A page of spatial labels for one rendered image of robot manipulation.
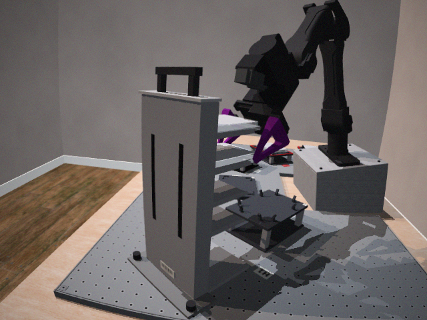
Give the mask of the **white multi-well plate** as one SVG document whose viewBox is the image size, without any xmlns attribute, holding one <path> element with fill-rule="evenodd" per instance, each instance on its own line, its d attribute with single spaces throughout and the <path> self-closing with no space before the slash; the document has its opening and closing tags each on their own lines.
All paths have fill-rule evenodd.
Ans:
<svg viewBox="0 0 427 320">
<path fill-rule="evenodd" d="M 258 121 L 234 117 L 231 115 L 219 115 L 218 117 L 218 133 L 224 131 L 234 131 L 239 129 L 254 129 L 259 131 Z"/>
</svg>

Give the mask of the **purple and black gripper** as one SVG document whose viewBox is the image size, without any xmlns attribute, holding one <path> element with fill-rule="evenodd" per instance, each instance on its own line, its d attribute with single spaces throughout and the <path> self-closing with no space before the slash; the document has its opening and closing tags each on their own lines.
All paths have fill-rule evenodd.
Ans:
<svg viewBox="0 0 427 320">
<path fill-rule="evenodd" d="M 244 119 L 258 121 L 258 126 L 261 127 L 260 131 L 255 131 L 255 134 L 261 135 L 261 137 L 253 156 L 254 163 L 259 163 L 268 155 L 289 145 L 288 131 L 290 128 L 282 113 L 287 103 L 286 101 L 282 109 L 275 105 L 250 101 L 237 100 L 234 103 L 234 108 L 242 113 Z M 271 136 L 275 142 L 262 152 Z"/>
</svg>

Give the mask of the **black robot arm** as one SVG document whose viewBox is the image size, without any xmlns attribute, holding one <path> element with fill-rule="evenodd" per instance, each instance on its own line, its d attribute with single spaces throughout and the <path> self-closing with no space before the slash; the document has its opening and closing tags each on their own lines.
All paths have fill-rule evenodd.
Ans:
<svg viewBox="0 0 427 320">
<path fill-rule="evenodd" d="M 314 73 L 319 45 L 324 66 L 321 123 L 328 132 L 328 144 L 318 145 L 318 149 L 339 167 L 359 165 L 360 160 L 348 152 L 353 123 L 343 75 L 344 41 L 350 35 L 348 18 L 338 0 L 320 6 L 307 4 L 303 10 L 305 19 L 285 44 L 277 33 L 262 36 L 250 47 L 249 54 L 253 55 L 244 55 L 236 65 L 234 82 L 250 88 L 243 101 L 282 109 L 298 87 L 298 79 L 309 79 Z"/>
</svg>

